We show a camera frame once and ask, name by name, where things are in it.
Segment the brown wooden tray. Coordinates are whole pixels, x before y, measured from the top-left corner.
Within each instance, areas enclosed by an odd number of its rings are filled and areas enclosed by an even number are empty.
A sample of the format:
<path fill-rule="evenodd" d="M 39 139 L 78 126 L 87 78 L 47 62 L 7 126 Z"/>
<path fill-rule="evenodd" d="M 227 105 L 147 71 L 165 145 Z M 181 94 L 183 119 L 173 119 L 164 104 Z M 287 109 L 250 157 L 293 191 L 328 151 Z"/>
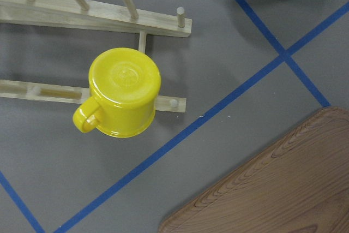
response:
<path fill-rule="evenodd" d="M 159 232 L 348 232 L 348 111 L 320 109 Z"/>

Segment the yellow mug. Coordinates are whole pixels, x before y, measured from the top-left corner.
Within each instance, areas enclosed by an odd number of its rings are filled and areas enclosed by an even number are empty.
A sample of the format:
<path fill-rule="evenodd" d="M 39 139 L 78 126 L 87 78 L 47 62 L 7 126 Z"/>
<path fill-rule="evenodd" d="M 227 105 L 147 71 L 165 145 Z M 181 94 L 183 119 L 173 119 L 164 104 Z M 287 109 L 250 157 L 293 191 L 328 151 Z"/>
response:
<path fill-rule="evenodd" d="M 150 126 L 161 76 L 147 55 L 126 47 L 107 50 L 92 62 L 88 82 L 89 97 L 73 114 L 80 132 L 130 138 Z"/>

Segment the wooden dish rack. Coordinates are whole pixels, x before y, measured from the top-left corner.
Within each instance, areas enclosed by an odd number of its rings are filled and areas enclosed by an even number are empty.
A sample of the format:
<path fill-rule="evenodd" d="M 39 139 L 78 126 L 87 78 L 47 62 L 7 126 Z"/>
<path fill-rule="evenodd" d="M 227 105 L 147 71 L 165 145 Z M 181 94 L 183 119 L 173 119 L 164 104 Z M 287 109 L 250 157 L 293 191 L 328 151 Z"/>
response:
<path fill-rule="evenodd" d="M 178 7 L 176 16 L 136 9 L 133 0 L 113 5 L 92 0 L 1 0 L 1 23 L 139 34 L 145 53 L 147 35 L 188 37 L 192 20 Z M 89 90 L 81 87 L 1 79 L 1 97 L 82 104 Z M 186 99 L 159 95 L 158 111 L 186 112 Z"/>

